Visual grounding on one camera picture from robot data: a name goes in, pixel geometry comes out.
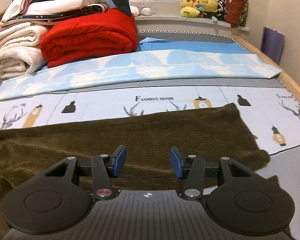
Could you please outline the brown corduroy pants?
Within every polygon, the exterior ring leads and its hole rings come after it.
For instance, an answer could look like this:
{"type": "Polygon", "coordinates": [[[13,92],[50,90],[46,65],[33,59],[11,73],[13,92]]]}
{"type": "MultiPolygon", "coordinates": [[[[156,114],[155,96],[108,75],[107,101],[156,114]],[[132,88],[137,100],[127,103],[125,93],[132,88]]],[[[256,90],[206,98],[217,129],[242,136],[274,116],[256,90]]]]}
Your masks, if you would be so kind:
{"type": "Polygon", "coordinates": [[[258,171],[269,154],[256,143],[235,104],[217,108],[162,112],[127,118],[71,122],[0,131],[0,239],[11,229],[1,213],[12,189],[57,162],[112,154],[120,145],[127,160],[112,185],[122,190],[175,190],[184,183],[170,165],[170,148],[207,161],[229,157],[258,171]]]}

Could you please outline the white printed bed sheet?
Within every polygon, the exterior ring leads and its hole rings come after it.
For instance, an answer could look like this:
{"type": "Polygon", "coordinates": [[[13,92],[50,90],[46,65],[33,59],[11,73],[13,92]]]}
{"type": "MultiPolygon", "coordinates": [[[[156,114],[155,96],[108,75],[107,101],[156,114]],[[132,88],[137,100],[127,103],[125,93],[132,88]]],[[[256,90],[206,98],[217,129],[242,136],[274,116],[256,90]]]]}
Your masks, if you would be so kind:
{"type": "Polygon", "coordinates": [[[300,105],[284,88],[161,86],[42,94],[0,102],[0,130],[134,117],[234,103],[270,155],[300,146],[300,105]]]}

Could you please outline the light blue patterned blanket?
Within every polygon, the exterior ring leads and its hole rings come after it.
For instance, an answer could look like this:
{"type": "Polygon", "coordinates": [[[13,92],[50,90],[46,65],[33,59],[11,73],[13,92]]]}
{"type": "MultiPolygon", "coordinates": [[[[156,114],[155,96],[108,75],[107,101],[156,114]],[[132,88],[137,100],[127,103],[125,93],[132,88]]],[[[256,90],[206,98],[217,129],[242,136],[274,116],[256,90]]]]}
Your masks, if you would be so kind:
{"type": "Polygon", "coordinates": [[[0,101],[50,92],[148,80],[188,78],[271,79],[279,68],[255,54],[171,49],[106,56],[46,68],[0,86],[0,101]]]}

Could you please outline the blue flat sheet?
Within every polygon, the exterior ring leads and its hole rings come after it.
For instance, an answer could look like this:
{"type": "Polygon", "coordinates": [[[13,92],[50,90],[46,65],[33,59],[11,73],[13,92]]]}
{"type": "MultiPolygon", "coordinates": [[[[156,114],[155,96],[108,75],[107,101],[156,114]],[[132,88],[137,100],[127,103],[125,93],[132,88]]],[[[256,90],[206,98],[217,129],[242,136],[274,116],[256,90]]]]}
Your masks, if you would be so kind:
{"type": "Polygon", "coordinates": [[[158,38],[147,37],[139,42],[136,51],[151,50],[188,50],[206,53],[225,53],[225,54],[249,54],[249,51],[242,48],[239,44],[224,42],[206,41],[169,41],[158,38]]]}

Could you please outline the red folded blanket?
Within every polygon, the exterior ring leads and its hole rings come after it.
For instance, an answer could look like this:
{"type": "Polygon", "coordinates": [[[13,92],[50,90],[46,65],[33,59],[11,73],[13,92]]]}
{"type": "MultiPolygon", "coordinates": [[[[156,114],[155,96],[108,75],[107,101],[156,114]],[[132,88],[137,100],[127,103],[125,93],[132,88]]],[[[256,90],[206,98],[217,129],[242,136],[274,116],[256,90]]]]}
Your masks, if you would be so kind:
{"type": "Polygon", "coordinates": [[[43,36],[40,49],[47,68],[52,68],[87,58],[131,53],[138,43],[135,17],[113,8],[54,25],[43,36]]]}

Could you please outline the cream folded blanket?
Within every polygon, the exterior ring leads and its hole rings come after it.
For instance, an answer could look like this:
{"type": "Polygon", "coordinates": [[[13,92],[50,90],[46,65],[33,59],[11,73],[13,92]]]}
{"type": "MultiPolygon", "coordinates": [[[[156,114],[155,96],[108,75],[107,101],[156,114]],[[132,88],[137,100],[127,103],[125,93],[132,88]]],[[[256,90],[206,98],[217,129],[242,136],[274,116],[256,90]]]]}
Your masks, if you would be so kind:
{"type": "Polygon", "coordinates": [[[48,31],[48,27],[30,22],[0,31],[0,78],[31,74],[46,65],[40,42],[48,31]]]}

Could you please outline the purple bag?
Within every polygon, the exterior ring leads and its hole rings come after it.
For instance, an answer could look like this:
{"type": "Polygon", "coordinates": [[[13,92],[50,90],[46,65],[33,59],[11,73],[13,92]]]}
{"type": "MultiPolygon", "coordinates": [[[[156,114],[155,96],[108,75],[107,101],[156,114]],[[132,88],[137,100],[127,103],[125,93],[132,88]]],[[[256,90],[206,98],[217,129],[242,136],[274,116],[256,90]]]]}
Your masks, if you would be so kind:
{"type": "Polygon", "coordinates": [[[280,63],[285,45],[285,36],[274,29],[263,28],[260,51],[267,55],[276,64],[280,63]]]}

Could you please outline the yellow plush toys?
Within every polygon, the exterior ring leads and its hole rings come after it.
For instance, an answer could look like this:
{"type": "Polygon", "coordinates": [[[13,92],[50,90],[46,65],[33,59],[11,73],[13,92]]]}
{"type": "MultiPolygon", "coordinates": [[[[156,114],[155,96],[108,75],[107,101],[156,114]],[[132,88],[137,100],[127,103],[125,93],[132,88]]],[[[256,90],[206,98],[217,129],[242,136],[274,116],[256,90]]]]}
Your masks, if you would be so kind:
{"type": "Polygon", "coordinates": [[[214,21],[219,7],[217,0],[183,0],[180,3],[180,15],[185,18],[207,17],[214,21]]]}

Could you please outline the white plush toy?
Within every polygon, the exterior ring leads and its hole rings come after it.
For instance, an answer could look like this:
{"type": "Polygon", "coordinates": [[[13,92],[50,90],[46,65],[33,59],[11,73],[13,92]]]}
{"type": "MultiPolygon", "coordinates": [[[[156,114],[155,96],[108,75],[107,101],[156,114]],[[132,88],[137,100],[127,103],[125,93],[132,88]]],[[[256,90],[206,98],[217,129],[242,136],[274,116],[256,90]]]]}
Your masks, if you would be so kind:
{"type": "Polygon", "coordinates": [[[134,16],[151,16],[153,0],[129,0],[131,13],[134,16]]]}

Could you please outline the dark red cushion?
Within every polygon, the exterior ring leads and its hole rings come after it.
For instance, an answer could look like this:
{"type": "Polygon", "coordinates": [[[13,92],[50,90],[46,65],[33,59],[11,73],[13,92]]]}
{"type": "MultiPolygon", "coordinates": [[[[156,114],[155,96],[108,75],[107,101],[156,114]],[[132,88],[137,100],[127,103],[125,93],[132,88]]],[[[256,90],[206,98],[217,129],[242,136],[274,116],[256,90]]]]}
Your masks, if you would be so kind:
{"type": "Polygon", "coordinates": [[[248,0],[225,0],[225,5],[228,13],[225,16],[225,21],[232,28],[239,27],[247,15],[248,0]]]}

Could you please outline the wooden bed frame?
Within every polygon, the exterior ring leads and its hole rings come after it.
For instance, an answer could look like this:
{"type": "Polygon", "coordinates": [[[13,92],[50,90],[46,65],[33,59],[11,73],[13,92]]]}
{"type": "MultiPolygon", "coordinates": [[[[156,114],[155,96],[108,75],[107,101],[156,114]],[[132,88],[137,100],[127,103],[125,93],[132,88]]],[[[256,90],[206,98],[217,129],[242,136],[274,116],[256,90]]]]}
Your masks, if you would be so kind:
{"type": "Polygon", "coordinates": [[[281,70],[278,76],[279,81],[295,96],[300,102],[300,86],[273,60],[262,53],[255,46],[243,39],[237,34],[241,34],[243,27],[238,30],[230,29],[230,25],[224,22],[213,23],[210,19],[189,19],[182,18],[181,16],[141,16],[136,19],[136,26],[139,33],[183,33],[195,35],[194,38],[203,38],[203,35],[209,36],[225,36],[231,38],[239,45],[242,45],[244,49],[252,52],[264,61],[272,66],[281,70]]]}

